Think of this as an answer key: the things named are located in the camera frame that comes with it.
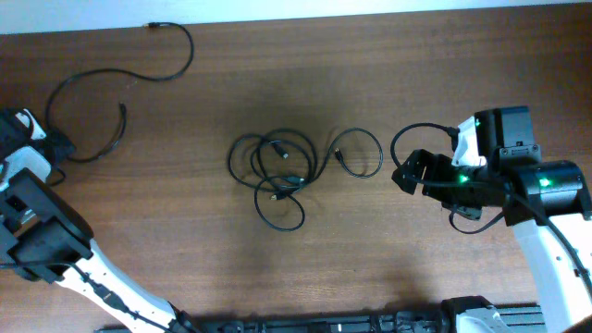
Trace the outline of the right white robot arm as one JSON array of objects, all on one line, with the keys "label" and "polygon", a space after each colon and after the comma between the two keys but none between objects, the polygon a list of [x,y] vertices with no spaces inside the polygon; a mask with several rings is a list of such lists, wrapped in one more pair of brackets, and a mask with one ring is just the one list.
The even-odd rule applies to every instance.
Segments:
[{"label": "right white robot arm", "polygon": [[591,194],[577,164],[545,162],[527,107],[475,113],[443,127],[453,155],[413,151],[396,160],[393,181],[457,216],[477,221],[486,207],[499,213],[482,231],[504,221],[519,242],[536,282],[549,332],[591,329]]}]

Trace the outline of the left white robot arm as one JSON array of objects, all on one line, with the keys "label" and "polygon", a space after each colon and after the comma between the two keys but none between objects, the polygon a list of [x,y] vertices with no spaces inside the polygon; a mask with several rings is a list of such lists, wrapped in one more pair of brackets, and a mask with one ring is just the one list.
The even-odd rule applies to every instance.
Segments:
[{"label": "left white robot arm", "polygon": [[1,266],[84,296],[131,332],[193,332],[189,315],[143,289],[100,250],[84,218],[48,184],[75,151],[26,108],[1,111]]}]

